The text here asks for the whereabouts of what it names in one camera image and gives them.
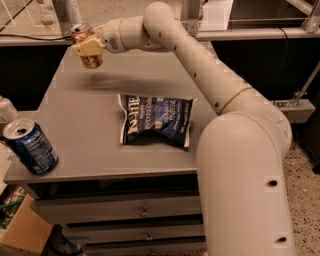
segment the drawer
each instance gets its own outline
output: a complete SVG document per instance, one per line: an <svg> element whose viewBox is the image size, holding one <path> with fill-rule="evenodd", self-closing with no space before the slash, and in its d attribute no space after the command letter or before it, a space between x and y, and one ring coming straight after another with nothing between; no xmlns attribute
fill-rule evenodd
<svg viewBox="0 0 320 256"><path fill-rule="evenodd" d="M199 195L190 191L39 200L31 207L50 224L201 214Z"/></svg>
<svg viewBox="0 0 320 256"><path fill-rule="evenodd" d="M109 222L105 225L64 228L63 234L75 244L124 241L156 241L174 237L204 236L202 215L153 218L142 221Z"/></svg>
<svg viewBox="0 0 320 256"><path fill-rule="evenodd" d="M204 237L186 239L167 239L157 242L114 243L85 245L83 251L87 256L156 256L172 253L192 253L206 251Z"/></svg>

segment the blue chip bag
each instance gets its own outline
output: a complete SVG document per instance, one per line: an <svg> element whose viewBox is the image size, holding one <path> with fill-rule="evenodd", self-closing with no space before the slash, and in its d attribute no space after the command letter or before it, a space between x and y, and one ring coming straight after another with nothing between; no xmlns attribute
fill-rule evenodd
<svg viewBox="0 0 320 256"><path fill-rule="evenodd" d="M130 144L142 134L161 134L179 145L189 146L194 99L119 94L119 104L125 112L122 144Z"/></svg>

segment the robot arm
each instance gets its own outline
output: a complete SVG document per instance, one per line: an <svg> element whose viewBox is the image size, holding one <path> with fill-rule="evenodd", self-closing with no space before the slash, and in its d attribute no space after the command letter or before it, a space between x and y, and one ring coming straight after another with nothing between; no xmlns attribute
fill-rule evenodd
<svg viewBox="0 0 320 256"><path fill-rule="evenodd" d="M197 164L211 256L295 256L282 159L291 128L282 112L193 37L161 2L96 27L79 56L172 51L219 117L203 131Z"/></svg>

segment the table top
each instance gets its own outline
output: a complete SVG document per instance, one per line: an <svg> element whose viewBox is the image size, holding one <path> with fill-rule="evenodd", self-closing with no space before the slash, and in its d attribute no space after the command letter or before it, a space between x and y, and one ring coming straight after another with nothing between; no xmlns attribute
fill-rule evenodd
<svg viewBox="0 0 320 256"><path fill-rule="evenodd" d="M58 164L44 175L31 174L14 158L6 183L43 183L196 171L198 139L216 116L172 53L133 50L103 54L98 69L82 66L69 48L33 119L58 154ZM120 143L124 112L118 94L196 98L190 146L184 149L161 138L141 137Z"/></svg>

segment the cardboard box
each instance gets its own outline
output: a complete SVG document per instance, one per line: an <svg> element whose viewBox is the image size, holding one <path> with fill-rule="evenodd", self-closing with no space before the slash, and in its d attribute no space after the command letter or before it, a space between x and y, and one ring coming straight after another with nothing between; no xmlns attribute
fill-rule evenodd
<svg viewBox="0 0 320 256"><path fill-rule="evenodd" d="M26 196L0 238L1 256L41 255L53 226L30 209L33 200Z"/></svg>

